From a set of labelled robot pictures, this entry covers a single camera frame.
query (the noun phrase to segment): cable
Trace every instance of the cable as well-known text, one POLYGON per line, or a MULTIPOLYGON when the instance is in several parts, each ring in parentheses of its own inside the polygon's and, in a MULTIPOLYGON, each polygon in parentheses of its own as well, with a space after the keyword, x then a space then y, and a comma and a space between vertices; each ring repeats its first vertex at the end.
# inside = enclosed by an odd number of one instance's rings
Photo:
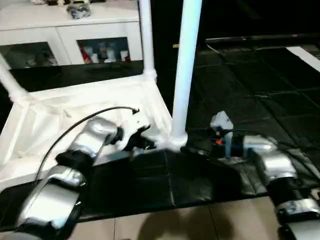
POLYGON ((92 113, 84 118, 82 118, 81 120, 77 121, 75 124, 73 124, 71 127, 69 127, 64 133, 61 134, 60 137, 58 137, 58 139, 51 145, 51 147, 49 148, 49 150, 46 152, 46 154, 44 155, 42 161, 41 161, 41 164, 38 168, 38 171, 36 172, 36 175, 35 175, 35 179, 34 179, 34 184, 37 184, 37 182, 39 181, 39 178, 40 178, 40 174, 41 174, 41 171, 45 165, 45 162, 49 156, 49 154, 51 153, 52 149, 57 145, 58 142, 61 141, 61 139, 63 139, 69 132, 71 132, 75 127, 79 126, 80 124, 82 124, 83 122, 85 122, 86 120, 89 120, 91 119, 92 117, 96 116, 96 115, 99 115, 101 113, 104 113, 104 112, 107 112, 107 111, 110 111, 110 110, 115 110, 115 109, 129 109, 129 110, 132 110, 132 113, 135 114, 137 112, 139 112, 138 109, 135 109, 133 107, 129 107, 129 106, 114 106, 114 107, 108 107, 108 108, 105 108, 105 109, 102 109, 100 111, 96 111, 95 113, 92 113))
POLYGON ((315 177, 315 179, 320 183, 320 177, 318 174, 316 174, 313 169, 307 165, 307 163, 305 162, 305 159, 302 158, 302 157, 299 157, 293 153, 291 153, 290 151, 288 151, 287 149, 284 149, 282 147, 280 147, 280 145, 284 145, 284 146, 287 146, 287 147, 290 147, 290 148, 293 148, 293 149, 299 149, 300 147, 292 144, 292 143, 288 143, 288 142, 277 142, 274 138, 270 137, 270 136, 267 136, 266 134, 264 133, 261 133, 261 132, 258 132, 258 131, 255 131, 255 130, 250 130, 250 129, 229 129, 229 130, 225 130, 224 131, 224 134, 228 134, 228 133, 234 133, 234 132, 247 132, 247 133, 252 133, 252 134, 256 134, 256 135, 260 135, 261 137, 269 140, 270 142, 272 142, 276 147, 277 149, 286 154, 286 155, 289 155, 291 158, 297 160, 301 165, 303 165, 303 167, 312 175, 315 177))

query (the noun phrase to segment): white pole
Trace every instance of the white pole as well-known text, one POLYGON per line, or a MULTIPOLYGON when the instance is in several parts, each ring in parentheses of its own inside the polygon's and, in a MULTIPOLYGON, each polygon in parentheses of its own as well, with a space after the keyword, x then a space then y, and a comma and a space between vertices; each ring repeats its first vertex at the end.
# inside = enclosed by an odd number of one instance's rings
POLYGON ((2 64, 0 64, 0 82, 8 91, 12 102, 15 102, 18 98, 28 96, 28 92, 17 83, 9 70, 2 64))
POLYGON ((202 0, 184 0, 175 77, 171 144, 182 147, 187 143, 186 121, 192 73, 194 69, 202 0))
POLYGON ((148 78, 156 79, 154 60, 154 44, 152 36, 152 19, 150 0, 139 0, 140 24, 143 49, 143 74, 148 78))

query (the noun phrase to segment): cabinet door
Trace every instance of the cabinet door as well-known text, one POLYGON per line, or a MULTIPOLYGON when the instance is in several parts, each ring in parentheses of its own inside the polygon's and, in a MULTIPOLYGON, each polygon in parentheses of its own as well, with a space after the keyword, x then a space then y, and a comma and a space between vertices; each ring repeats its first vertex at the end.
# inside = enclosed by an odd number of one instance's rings
POLYGON ((0 54, 8 69, 70 64, 54 27, 0 31, 0 54))
POLYGON ((139 22, 58 27, 72 64, 143 59, 139 22))

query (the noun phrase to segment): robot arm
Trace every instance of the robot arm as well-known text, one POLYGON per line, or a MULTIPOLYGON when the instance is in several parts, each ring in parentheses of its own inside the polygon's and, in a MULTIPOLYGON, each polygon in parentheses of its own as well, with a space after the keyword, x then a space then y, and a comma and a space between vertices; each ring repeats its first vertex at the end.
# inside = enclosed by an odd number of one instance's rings
POLYGON ((78 221, 91 170, 102 148, 126 148, 135 133, 147 129, 149 121, 136 112, 120 127, 102 117, 92 118, 65 152, 56 156, 57 165, 25 200, 17 231, 5 240, 64 240, 78 221))
MULTIPOLYGON (((218 136, 221 131, 233 128, 230 122, 226 113, 220 112, 210 125, 218 136)), ((278 230, 280 239, 320 239, 320 207, 310 190, 300 189, 297 171, 290 156, 278 149, 274 141, 260 135, 233 137, 232 132, 226 132, 225 154, 227 157, 228 154, 243 157, 255 166, 275 207, 281 225, 278 230)))

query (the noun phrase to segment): tile floor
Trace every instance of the tile floor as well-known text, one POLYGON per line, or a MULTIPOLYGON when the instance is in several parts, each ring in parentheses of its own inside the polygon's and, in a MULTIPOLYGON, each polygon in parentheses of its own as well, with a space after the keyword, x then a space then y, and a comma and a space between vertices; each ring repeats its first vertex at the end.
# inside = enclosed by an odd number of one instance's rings
POLYGON ((274 207, 261 197, 80 223, 71 239, 277 240, 277 229, 274 207))

